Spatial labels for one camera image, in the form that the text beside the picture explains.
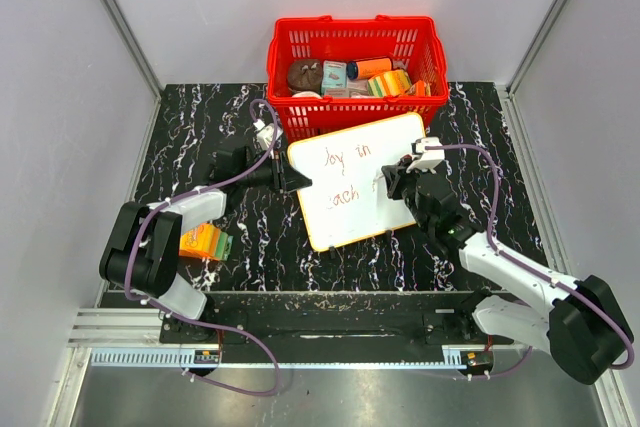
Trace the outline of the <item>red whiteboard marker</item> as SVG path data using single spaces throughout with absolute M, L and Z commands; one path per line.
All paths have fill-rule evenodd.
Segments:
M 374 177 L 373 183 L 384 181 L 385 185 L 389 187 L 407 173 L 407 169 L 412 162 L 413 158 L 410 155 L 404 155 L 395 164 L 382 166 L 380 172 Z

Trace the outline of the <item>yellow framed whiteboard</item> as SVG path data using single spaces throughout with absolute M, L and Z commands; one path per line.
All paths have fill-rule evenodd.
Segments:
M 401 201 L 390 200 L 381 167 L 411 152 L 425 134 L 408 113 L 299 140 L 287 150 L 291 165 L 312 181 L 297 192 L 309 243 L 316 252 L 411 226 Z

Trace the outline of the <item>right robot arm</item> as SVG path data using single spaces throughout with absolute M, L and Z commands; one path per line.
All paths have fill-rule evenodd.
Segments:
M 635 360 L 634 336 L 610 286 L 533 262 L 493 239 L 473 222 L 447 181 L 419 171 L 408 157 L 382 167 L 389 199 L 401 201 L 442 260 L 484 277 L 515 296 L 476 294 L 454 322 L 468 343 L 510 338 L 543 351 L 574 380 L 594 384 L 609 369 Z

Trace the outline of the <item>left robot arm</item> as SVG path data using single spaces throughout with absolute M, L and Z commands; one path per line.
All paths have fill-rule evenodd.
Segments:
M 120 208 L 99 274 L 183 317 L 182 331 L 195 342 L 206 342 L 214 336 L 217 320 L 206 295 L 178 273 L 181 237 L 231 212 L 248 188 L 291 193 L 311 185 L 312 180 L 278 152 L 259 154 L 249 146 L 219 151 L 202 185 L 168 201 L 130 201 Z

